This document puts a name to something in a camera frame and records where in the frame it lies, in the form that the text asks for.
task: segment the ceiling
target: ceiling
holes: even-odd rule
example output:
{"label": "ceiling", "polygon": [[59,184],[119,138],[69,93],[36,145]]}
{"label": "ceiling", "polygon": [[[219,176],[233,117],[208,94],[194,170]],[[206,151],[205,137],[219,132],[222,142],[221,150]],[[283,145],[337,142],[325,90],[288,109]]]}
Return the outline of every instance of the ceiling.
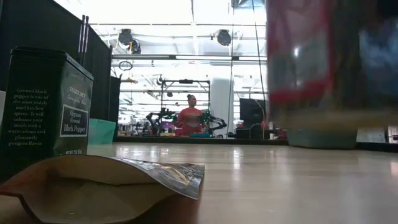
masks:
{"label": "ceiling", "polygon": [[[149,56],[145,60],[128,60],[133,68],[123,71],[114,60],[111,75],[135,80],[121,85],[121,115],[143,118],[160,110],[160,75],[164,80],[211,80],[214,75],[232,76],[234,80],[234,112],[239,117],[239,97],[263,99],[266,79],[266,10],[265,0],[55,0],[81,18],[90,17],[90,25],[108,46],[116,46],[121,29],[131,29],[140,43],[142,55],[195,55],[191,60],[160,60]],[[220,45],[215,35],[229,30],[232,43]],[[113,54],[128,54],[123,46]],[[204,56],[252,57],[252,61],[217,60]],[[127,63],[121,68],[127,69]],[[208,105],[208,86],[169,86],[173,97],[164,95],[171,110],[179,111],[186,104],[187,92],[193,92],[198,107]]]}

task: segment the shiny floor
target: shiny floor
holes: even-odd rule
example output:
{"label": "shiny floor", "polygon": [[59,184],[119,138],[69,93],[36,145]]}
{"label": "shiny floor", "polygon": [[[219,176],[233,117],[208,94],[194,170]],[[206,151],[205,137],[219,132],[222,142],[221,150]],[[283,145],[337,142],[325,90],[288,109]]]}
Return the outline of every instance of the shiny floor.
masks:
{"label": "shiny floor", "polygon": [[398,154],[138,143],[89,153],[205,164],[195,223],[398,223]]}

